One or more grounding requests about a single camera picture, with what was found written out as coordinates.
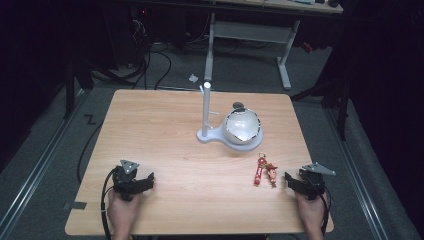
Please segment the black metal stand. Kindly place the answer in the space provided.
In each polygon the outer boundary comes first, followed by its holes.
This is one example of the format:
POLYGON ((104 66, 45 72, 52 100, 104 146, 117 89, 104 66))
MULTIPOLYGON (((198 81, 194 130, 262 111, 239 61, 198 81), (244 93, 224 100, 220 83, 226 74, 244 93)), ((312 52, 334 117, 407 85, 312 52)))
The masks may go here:
POLYGON ((349 79, 334 79, 318 84, 312 88, 291 96, 292 101, 299 101, 308 96, 322 96, 321 105, 323 108, 338 108, 336 118, 336 130, 339 137, 345 141, 346 119, 348 117, 348 100, 350 91, 349 79))
POLYGON ((84 90, 91 90, 94 87, 89 62, 83 58, 73 56, 69 59, 65 68, 65 119, 68 119, 74 110, 75 82, 78 82, 84 90))

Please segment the black tape strip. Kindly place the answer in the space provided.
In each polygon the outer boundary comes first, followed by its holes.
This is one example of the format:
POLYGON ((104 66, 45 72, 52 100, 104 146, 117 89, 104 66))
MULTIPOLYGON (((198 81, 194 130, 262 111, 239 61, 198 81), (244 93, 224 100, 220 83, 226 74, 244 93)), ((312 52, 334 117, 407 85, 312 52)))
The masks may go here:
POLYGON ((79 209, 79 210, 84 210, 86 207, 86 203, 85 202, 66 202, 62 209, 64 211, 70 211, 71 209, 79 209))

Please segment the white stand with pegs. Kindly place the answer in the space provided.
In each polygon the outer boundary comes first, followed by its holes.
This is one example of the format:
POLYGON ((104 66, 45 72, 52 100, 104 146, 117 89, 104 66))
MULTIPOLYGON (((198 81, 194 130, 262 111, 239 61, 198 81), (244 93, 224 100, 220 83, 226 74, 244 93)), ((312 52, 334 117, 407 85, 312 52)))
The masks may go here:
POLYGON ((210 99, 211 99, 211 83, 204 82, 200 86, 200 91, 203 97, 203 109, 202 109, 202 127, 197 132, 197 139, 201 143, 209 143, 209 142, 221 142, 227 147, 236 150, 236 151, 252 151, 257 148, 262 140, 263 140, 263 130, 261 126, 261 130, 259 136, 256 137, 252 142, 246 145, 237 145, 230 142, 224 135, 223 132, 223 122, 226 116, 231 112, 229 112, 223 119, 222 123, 214 128, 209 124, 209 115, 212 113, 210 110, 210 99))

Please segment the white metal desk frame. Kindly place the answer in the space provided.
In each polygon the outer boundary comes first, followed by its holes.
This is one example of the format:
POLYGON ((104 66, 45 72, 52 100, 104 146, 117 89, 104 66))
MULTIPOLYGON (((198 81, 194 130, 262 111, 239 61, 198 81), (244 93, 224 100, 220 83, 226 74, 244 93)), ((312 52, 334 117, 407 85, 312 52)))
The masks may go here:
POLYGON ((219 21, 215 19, 215 14, 212 14, 209 24, 209 40, 204 80, 211 81, 213 79, 214 40, 216 38, 277 43, 285 46, 282 55, 276 58, 276 63, 283 88, 285 90, 290 90, 292 85, 287 72, 286 61, 297 35, 299 25, 299 20, 295 20, 291 27, 219 21))

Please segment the person's right hand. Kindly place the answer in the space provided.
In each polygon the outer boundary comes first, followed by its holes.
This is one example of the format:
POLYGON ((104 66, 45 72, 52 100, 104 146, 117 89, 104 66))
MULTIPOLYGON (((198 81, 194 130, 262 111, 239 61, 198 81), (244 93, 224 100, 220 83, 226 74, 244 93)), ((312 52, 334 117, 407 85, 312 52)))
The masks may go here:
POLYGON ((300 193, 295 193, 300 218, 308 231, 320 231, 324 222, 325 205, 321 198, 309 200, 300 193))

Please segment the white bowl with speckled rim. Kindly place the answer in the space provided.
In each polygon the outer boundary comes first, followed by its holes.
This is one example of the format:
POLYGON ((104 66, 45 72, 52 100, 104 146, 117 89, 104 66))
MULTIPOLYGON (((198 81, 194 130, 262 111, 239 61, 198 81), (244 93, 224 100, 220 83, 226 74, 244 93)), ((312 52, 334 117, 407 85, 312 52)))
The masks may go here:
POLYGON ((246 145, 259 136, 261 122, 257 114, 248 108, 236 108, 223 122, 225 137, 237 145, 246 145))

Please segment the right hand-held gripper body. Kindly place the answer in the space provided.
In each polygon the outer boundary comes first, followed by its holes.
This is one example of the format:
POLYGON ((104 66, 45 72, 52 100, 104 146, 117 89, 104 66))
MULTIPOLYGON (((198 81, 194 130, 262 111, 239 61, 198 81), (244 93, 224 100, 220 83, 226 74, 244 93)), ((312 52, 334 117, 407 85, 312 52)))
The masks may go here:
POLYGON ((304 165, 299 170, 303 184, 301 194, 308 200, 315 200, 318 195, 322 195, 325 192, 324 175, 335 176, 336 172, 318 162, 304 165))

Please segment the person's left hand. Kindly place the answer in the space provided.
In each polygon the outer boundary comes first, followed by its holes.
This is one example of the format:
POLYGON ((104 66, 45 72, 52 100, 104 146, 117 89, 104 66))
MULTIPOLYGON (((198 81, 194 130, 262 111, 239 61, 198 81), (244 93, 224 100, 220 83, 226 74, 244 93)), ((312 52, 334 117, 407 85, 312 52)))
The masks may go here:
POLYGON ((107 215, 116 232, 131 230, 139 211, 141 197, 141 194, 136 194, 131 201, 124 201, 114 190, 108 193, 107 215))

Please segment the metal floor rail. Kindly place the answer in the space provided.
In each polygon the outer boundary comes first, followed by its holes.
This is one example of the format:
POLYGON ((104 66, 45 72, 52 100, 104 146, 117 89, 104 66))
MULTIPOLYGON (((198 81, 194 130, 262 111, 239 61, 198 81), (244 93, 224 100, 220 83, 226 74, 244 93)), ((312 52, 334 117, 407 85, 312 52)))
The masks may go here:
POLYGON ((7 240, 50 166, 76 112, 86 102, 90 90, 78 90, 75 106, 65 117, 65 92, 62 91, 46 113, 31 127, 31 132, 0 173, 0 240, 7 240))
POLYGON ((327 121, 329 122, 330 128, 335 135, 338 145, 343 155, 343 161, 346 165, 349 178, 352 182, 352 186, 357 195, 359 204, 362 212, 366 218, 366 221, 370 227, 374 240, 389 240, 386 229, 382 224, 380 216, 377 212, 374 201, 372 200, 366 186, 362 180, 360 172, 355 165, 353 155, 349 149, 349 146, 345 140, 340 137, 337 128, 337 120, 332 110, 323 110, 327 121))

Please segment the dark computer tower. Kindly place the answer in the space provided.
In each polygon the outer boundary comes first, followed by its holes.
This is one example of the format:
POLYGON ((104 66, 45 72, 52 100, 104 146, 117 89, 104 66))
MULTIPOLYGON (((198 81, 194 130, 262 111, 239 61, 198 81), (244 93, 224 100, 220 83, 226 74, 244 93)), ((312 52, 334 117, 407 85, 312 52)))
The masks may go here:
POLYGON ((139 66, 146 50, 145 28, 135 6, 106 2, 102 5, 112 46, 113 69, 139 66))

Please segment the wooden desk top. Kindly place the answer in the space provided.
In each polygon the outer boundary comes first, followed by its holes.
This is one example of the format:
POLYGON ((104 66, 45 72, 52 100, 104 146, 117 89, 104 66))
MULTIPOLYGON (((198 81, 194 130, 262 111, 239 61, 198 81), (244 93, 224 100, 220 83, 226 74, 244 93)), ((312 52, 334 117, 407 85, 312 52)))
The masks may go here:
POLYGON ((290 9, 300 10, 318 13, 334 13, 341 14, 344 9, 338 5, 337 7, 331 7, 327 0, 323 3, 300 3, 295 0, 212 0, 222 3, 233 3, 247 6, 257 6, 260 8, 275 8, 275 9, 290 9))

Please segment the red doll keychain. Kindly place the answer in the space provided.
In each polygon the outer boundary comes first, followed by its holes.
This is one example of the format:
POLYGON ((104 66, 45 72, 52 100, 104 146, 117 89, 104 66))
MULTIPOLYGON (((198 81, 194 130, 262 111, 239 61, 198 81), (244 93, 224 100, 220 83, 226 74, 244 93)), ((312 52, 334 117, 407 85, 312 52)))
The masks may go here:
POLYGON ((274 166, 271 162, 267 161, 266 155, 264 153, 259 153, 253 184, 255 186, 259 186, 261 183, 262 174, 266 173, 268 175, 271 186, 275 187, 277 182, 277 169, 277 166, 274 166))

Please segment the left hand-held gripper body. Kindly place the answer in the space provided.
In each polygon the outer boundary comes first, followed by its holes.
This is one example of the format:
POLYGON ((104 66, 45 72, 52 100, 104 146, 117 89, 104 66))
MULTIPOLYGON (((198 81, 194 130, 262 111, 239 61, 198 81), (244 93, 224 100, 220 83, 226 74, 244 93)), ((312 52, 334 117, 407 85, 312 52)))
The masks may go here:
POLYGON ((113 189, 121 195, 121 199, 130 202, 133 196, 135 186, 140 180, 136 180, 138 163, 121 159, 121 165, 116 166, 113 172, 113 189))

